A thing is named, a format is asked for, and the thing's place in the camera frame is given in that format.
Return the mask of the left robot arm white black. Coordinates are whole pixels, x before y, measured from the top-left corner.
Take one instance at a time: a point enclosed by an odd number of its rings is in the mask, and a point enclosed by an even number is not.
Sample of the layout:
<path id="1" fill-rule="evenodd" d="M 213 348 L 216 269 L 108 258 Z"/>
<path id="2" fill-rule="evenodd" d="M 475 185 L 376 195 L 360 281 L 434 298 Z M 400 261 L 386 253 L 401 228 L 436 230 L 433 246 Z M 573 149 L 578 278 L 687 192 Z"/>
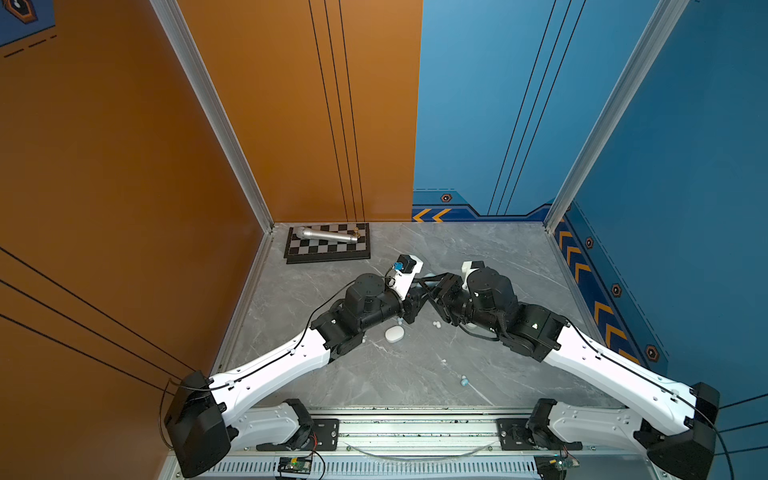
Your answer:
<path id="1" fill-rule="evenodd" d="M 384 321 L 413 322 L 441 279 L 360 275 L 316 308 L 305 328 L 282 346 L 227 372 L 184 377 L 163 420 L 182 476 L 207 472 L 236 443 L 250 445 L 243 417 L 253 405 L 346 355 Z"/>

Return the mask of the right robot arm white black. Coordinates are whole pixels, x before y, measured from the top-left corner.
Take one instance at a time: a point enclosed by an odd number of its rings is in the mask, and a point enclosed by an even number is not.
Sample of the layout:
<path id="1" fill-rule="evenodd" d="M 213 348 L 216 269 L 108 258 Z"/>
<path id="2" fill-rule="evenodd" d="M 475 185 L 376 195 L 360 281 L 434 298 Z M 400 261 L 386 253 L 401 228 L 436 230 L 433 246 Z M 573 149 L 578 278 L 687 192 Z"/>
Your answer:
<path id="1" fill-rule="evenodd" d="M 578 413 L 553 399 L 535 405 L 527 428 L 542 448 L 565 450 L 594 442 L 637 450 L 679 479 L 705 479 L 716 453 L 720 393 L 699 382 L 671 380 L 589 338 L 567 317 L 518 300 L 511 281 L 481 262 L 463 275 L 426 277 L 422 285 L 441 318 L 474 324 L 489 340 L 568 372 L 621 403 Z"/>

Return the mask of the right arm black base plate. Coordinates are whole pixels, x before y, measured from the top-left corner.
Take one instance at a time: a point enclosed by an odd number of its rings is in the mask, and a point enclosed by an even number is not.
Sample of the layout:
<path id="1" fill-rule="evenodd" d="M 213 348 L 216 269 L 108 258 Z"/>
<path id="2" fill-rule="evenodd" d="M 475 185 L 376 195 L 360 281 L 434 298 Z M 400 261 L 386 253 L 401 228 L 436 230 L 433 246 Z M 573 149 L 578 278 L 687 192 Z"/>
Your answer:
<path id="1" fill-rule="evenodd" d="M 533 423 L 522 418 L 500 418 L 496 420 L 497 435 L 503 451 L 548 450 L 565 451 L 583 449 L 581 442 L 564 442 L 557 437 L 547 424 Z"/>

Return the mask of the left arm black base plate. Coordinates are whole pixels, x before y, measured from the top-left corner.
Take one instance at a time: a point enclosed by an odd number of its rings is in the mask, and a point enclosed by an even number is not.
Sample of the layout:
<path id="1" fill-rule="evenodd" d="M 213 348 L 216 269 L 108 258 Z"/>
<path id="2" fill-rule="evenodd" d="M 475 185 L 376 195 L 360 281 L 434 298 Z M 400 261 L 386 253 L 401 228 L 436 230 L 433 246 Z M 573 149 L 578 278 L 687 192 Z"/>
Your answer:
<path id="1" fill-rule="evenodd" d="M 335 451 L 339 438 L 338 419 L 313 419 L 308 424 L 301 424 L 297 432 L 281 444 L 261 444 L 257 451 Z"/>

